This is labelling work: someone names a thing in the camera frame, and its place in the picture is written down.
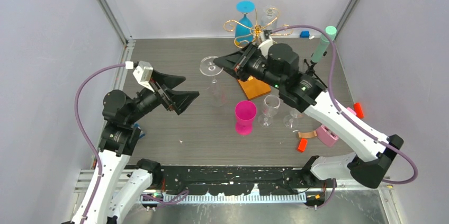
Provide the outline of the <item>clear flute glass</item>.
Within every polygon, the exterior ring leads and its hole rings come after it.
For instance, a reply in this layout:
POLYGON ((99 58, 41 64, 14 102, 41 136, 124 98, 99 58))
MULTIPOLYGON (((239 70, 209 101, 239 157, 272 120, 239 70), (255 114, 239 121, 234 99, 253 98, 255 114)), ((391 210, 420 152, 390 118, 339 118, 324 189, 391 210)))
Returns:
POLYGON ((223 69, 214 63, 217 56, 208 56, 200 62, 200 72, 210 79, 209 87, 206 89, 213 106, 223 106, 225 103, 225 92, 218 81, 218 75, 223 69))

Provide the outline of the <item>blue wine glass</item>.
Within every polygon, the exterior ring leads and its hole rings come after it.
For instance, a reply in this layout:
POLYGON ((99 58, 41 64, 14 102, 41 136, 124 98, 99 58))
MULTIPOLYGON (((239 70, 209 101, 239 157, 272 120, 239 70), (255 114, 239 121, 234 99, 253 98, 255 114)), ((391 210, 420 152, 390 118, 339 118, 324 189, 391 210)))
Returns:
POLYGON ((251 28, 253 24, 248 18, 248 14, 255 10, 255 4, 251 1, 241 1, 236 5, 236 9, 243 17, 238 21, 235 28, 235 45, 244 47, 252 42, 254 34, 251 28))

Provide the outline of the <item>clear wine glass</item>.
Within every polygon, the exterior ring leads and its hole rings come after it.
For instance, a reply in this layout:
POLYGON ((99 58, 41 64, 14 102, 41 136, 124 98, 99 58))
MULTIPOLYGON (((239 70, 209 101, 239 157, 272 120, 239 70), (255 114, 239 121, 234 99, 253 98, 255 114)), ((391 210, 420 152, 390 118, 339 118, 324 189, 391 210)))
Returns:
POLYGON ((284 125, 287 128, 293 129, 298 127, 299 120, 303 118, 303 114, 297 109, 291 109, 289 114, 283 119, 284 125))
POLYGON ((274 122, 274 116, 280 107, 281 101, 278 96, 270 94, 263 100, 262 113, 258 117, 258 122, 262 127, 269 127, 274 122))
POLYGON ((265 6, 263 8, 263 14, 261 16, 261 26, 266 30, 276 29, 278 17, 279 11, 275 6, 265 6))

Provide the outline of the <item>pink wine glass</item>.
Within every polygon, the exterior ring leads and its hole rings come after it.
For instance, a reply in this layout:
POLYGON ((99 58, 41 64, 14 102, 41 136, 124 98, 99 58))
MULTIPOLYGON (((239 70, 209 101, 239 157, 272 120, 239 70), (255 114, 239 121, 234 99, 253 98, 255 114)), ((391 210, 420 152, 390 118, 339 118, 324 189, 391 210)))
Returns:
POLYGON ((241 101, 235 106, 235 130, 242 136, 249 135, 253 130, 253 123, 257 114, 257 107, 251 101, 241 101))

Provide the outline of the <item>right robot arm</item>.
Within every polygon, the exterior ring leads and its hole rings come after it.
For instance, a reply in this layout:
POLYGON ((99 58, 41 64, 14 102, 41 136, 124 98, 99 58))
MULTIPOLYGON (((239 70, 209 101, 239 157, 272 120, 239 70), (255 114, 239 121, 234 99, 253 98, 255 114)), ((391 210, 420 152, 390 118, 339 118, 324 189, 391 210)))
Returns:
POLYGON ((299 55, 288 44, 272 45, 267 56, 256 45, 248 44, 213 62, 236 79, 254 77, 277 88, 286 105, 317 120, 352 149, 347 155, 311 157, 302 170, 305 185, 316 187, 331 178, 353 178, 371 189, 381 184, 403 139, 376 131, 332 100, 320 81, 299 70, 299 55))

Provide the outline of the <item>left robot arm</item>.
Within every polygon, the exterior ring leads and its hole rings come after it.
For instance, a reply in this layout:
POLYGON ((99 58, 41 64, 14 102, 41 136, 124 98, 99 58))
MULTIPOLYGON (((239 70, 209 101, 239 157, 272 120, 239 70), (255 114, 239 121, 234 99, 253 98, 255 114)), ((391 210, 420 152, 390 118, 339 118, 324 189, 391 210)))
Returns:
POLYGON ((176 91, 174 88, 184 82, 185 77, 163 74, 147 65, 136 67, 133 76, 143 87, 136 97, 130 98, 122 90, 112 90, 103 99, 102 116, 106 125, 99 146, 88 142, 96 158, 95 174, 69 223, 123 223, 144 190, 156 189, 163 181, 160 163, 141 159, 125 185, 116 189, 141 138, 137 121, 160 105, 180 115, 199 92, 176 91))

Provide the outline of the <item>small blue block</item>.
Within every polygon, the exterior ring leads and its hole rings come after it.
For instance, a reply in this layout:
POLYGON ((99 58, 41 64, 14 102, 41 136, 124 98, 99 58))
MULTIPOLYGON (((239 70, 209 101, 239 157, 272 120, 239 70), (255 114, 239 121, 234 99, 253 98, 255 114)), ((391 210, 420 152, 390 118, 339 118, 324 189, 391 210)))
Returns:
POLYGON ((310 32, 309 31, 301 31, 299 37, 300 38, 309 38, 310 32))

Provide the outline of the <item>green microphone on tripod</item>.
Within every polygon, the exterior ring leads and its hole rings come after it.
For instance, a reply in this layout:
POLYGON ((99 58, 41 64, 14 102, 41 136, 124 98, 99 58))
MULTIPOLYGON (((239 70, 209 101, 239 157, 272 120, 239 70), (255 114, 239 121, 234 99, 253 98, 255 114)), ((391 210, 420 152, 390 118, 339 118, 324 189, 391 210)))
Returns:
POLYGON ((330 25, 325 28, 325 33, 330 37, 330 40, 322 34, 319 44, 317 45, 315 51, 312 53, 311 58, 309 60, 304 59, 304 63, 306 65, 306 74, 312 75, 315 72, 315 65, 325 56, 328 46, 330 45, 331 41, 334 41, 335 39, 337 29, 335 26, 330 25))

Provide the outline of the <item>black base bar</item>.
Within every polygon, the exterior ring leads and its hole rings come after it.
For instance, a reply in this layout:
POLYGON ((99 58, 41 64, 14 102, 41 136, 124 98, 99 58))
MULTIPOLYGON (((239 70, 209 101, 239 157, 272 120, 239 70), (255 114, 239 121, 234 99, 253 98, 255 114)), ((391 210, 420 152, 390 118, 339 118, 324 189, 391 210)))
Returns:
POLYGON ((301 168, 279 166, 163 166, 153 189, 171 195, 294 195, 317 184, 301 168))

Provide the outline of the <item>small orange block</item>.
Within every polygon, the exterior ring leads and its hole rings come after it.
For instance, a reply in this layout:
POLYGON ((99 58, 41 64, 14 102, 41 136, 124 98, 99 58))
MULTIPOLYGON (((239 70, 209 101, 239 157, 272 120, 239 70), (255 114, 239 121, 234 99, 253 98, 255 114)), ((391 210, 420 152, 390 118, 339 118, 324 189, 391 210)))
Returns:
POLYGON ((297 146, 297 151, 303 153, 307 148, 308 140, 306 138, 301 138, 297 146))

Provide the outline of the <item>red block at wall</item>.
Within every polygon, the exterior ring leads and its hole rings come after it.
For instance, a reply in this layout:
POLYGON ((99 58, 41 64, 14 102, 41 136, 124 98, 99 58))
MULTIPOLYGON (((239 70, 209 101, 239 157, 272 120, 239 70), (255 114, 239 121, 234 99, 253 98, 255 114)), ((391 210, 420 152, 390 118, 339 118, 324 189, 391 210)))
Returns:
POLYGON ((354 103, 353 110, 355 111, 355 115, 359 119, 363 119, 365 117, 364 111, 363 111, 363 107, 362 107, 361 103, 354 103))

